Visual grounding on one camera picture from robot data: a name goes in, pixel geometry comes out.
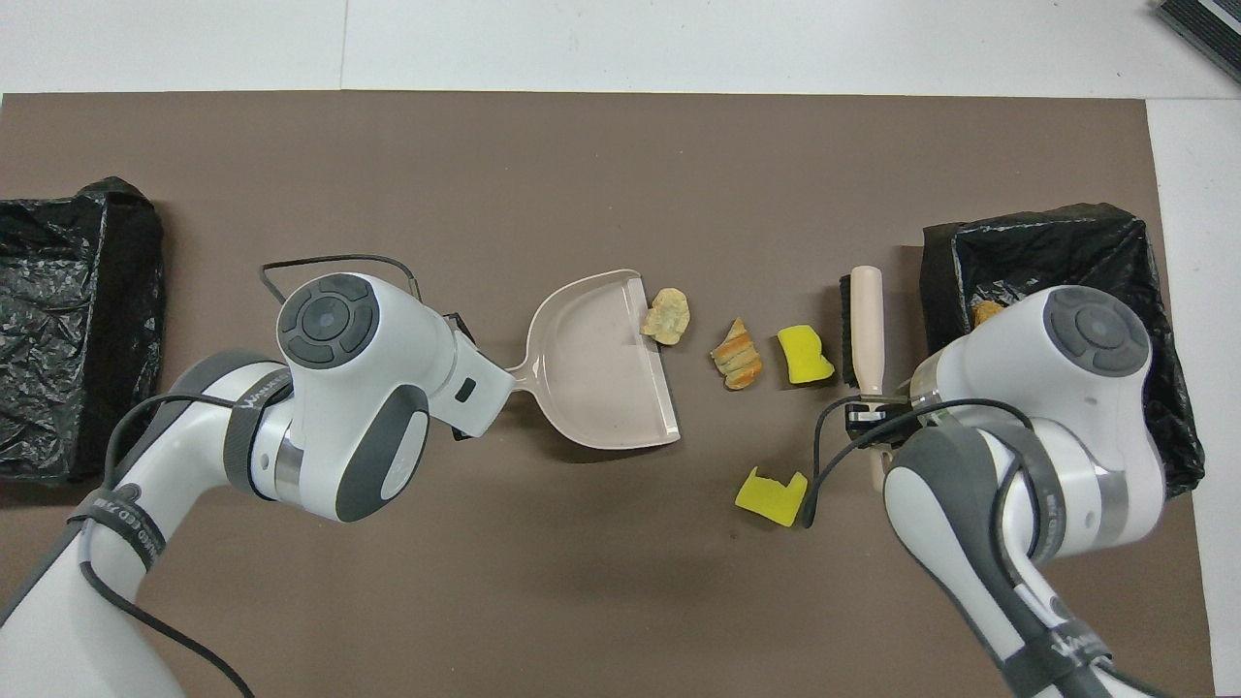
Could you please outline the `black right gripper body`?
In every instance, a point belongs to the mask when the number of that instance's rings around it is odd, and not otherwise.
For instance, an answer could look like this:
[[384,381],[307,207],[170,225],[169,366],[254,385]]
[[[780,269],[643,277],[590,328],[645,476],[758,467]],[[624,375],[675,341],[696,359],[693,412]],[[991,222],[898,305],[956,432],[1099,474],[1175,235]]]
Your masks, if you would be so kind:
[[875,405],[875,446],[877,448],[900,448],[918,428],[918,417],[908,417],[916,402],[907,395],[881,395]]

